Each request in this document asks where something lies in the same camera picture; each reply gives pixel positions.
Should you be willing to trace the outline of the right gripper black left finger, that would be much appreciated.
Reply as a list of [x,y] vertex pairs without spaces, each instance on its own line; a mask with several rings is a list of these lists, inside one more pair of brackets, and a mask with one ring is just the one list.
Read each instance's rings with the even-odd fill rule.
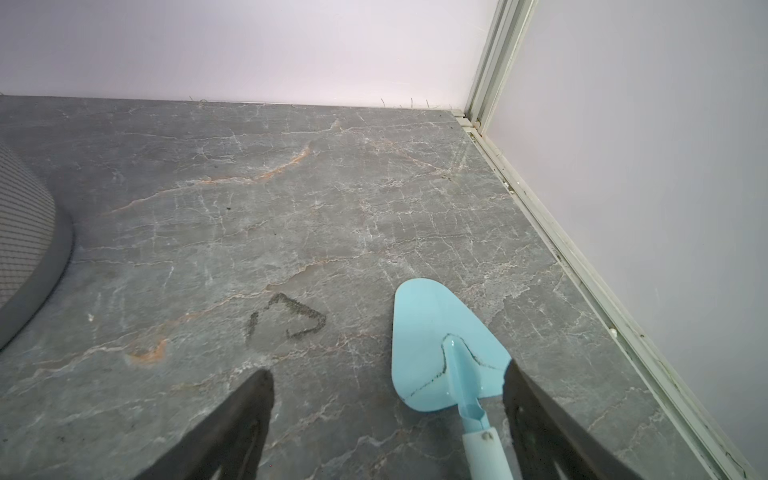
[[139,479],[254,479],[275,401],[270,371],[254,372]]

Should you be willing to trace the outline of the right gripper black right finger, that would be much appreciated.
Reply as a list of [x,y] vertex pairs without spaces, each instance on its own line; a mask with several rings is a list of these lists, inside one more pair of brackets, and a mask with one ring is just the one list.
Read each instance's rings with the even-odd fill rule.
[[503,403],[524,479],[637,479],[512,360]]

